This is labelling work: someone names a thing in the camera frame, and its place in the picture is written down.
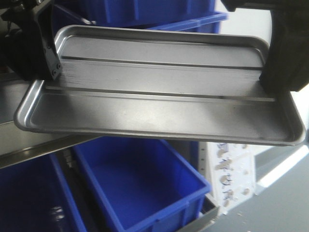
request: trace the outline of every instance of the blue storage bin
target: blue storage bin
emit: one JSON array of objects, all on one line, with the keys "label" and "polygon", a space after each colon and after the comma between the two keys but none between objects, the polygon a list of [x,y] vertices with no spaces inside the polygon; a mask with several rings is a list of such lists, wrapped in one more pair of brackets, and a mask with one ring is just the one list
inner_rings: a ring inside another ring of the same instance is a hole
[{"label": "blue storage bin", "polygon": [[203,17],[215,0],[79,0],[97,26],[129,27]]},{"label": "blue storage bin", "polygon": [[151,30],[172,30],[172,31],[190,31],[219,33],[220,22],[227,19],[227,13],[211,12],[206,17],[185,20],[176,23],[163,24],[150,27]]},{"label": "blue storage bin", "polygon": [[198,217],[209,183],[166,141],[102,137],[74,147],[113,232],[173,232]]},{"label": "blue storage bin", "polygon": [[0,170],[0,231],[86,232],[53,154]]}]

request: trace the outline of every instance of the gray floor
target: gray floor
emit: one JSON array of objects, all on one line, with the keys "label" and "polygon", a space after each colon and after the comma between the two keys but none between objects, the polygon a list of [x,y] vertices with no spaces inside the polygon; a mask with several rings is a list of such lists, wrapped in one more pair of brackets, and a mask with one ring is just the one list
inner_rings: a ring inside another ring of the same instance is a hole
[{"label": "gray floor", "polygon": [[309,155],[204,232],[309,232]]}]

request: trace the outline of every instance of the rectangular tray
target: rectangular tray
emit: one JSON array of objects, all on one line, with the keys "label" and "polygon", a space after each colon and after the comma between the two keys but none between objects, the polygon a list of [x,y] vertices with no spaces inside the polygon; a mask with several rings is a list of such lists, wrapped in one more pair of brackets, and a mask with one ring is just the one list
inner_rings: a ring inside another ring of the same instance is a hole
[{"label": "rectangular tray", "polygon": [[35,81],[15,114],[23,130],[295,145],[304,125],[290,92],[267,95],[268,47],[254,37],[69,26],[63,66]]}]

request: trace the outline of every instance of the white wall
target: white wall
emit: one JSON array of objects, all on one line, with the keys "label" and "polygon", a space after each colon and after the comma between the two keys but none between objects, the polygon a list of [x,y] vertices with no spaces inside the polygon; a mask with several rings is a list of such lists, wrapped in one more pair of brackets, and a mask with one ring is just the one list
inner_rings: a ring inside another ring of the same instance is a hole
[{"label": "white wall", "polygon": [[[216,0],[216,10],[227,12],[220,0]],[[228,20],[221,22],[221,34],[257,36],[270,43],[272,24],[269,11],[236,9],[228,14]],[[309,129],[309,85],[292,95],[304,124]]]}]

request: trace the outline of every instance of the silver baking tray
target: silver baking tray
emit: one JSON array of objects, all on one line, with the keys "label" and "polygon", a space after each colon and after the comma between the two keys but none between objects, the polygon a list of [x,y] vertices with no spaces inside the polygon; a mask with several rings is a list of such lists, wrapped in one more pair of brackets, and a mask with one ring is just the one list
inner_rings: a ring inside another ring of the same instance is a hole
[{"label": "silver baking tray", "polygon": [[253,37],[87,26],[56,37],[63,66],[34,81],[16,114],[27,131],[295,145],[290,92],[269,96]]}]

